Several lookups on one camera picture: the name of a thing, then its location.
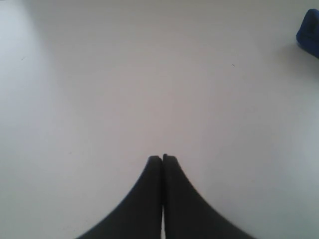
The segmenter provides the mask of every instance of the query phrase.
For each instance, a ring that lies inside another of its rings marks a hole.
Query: blue object
[[[310,9],[296,35],[301,48],[319,58],[319,11]]]

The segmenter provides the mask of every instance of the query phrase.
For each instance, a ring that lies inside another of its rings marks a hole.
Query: white floor
[[[0,1],[0,238],[72,239],[149,155],[259,239],[319,237],[317,0]]]

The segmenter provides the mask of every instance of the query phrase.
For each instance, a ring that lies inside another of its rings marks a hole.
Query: white surface
[[[317,0],[0,1],[0,238],[70,239],[149,155],[259,239],[319,237]]]

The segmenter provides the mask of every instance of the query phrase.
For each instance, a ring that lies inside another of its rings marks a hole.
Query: white background
[[[150,155],[259,239],[319,237],[317,0],[0,1],[0,238],[71,239]]]

